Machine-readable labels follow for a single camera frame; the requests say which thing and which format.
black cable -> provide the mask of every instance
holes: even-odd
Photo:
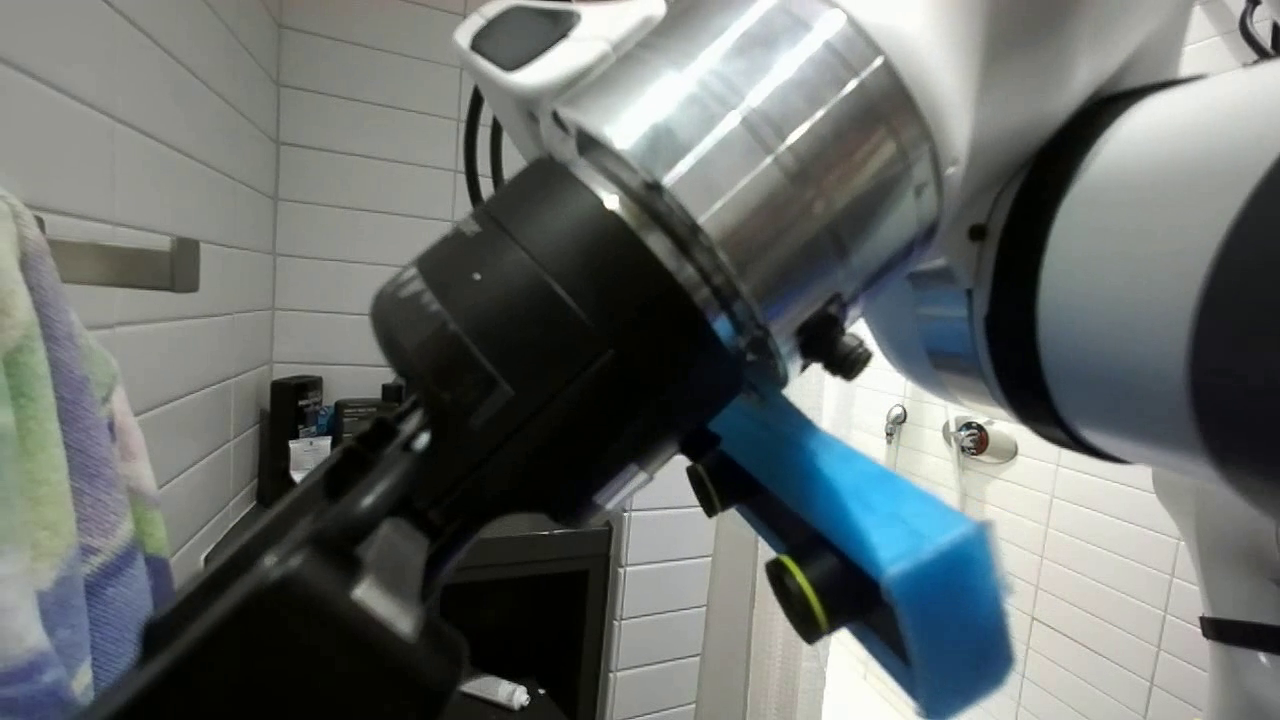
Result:
[[[480,95],[480,88],[475,87],[471,90],[467,122],[462,133],[462,167],[467,178],[467,196],[471,199],[471,208],[484,205],[484,191],[480,188],[480,161],[476,159],[481,113],[484,113],[484,96]]]
[[[1253,14],[1261,4],[1262,0],[1245,0],[1244,9],[1240,10],[1240,37],[1244,38],[1244,44],[1249,46],[1249,50],[1253,50],[1253,54],[1260,60],[1266,60],[1274,58],[1275,53],[1258,37],[1258,32],[1253,27]]]
[[[493,190],[507,184],[507,173],[502,168],[502,123],[493,119],[489,128],[489,174],[493,176]]]

blue 3d-printed part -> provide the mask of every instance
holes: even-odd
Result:
[[[724,454],[879,583],[908,657],[865,625],[849,629],[925,717],[951,717],[1000,687],[1012,652],[984,525],[831,437],[781,392],[744,395],[709,429]]]

silver metal cylinder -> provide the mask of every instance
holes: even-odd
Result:
[[[883,53],[828,0],[675,3],[544,122],[653,213],[781,382],[937,224],[938,164]]]

towel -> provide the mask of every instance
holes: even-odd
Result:
[[[0,717],[65,717],[173,594],[146,447],[35,218],[0,190]]]

towel rack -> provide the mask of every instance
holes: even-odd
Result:
[[[36,215],[36,223],[40,232],[45,232],[45,219]],[[172,237],[168,250],[47,240],[64,283],[183,293],[200,291],[198,240]]]

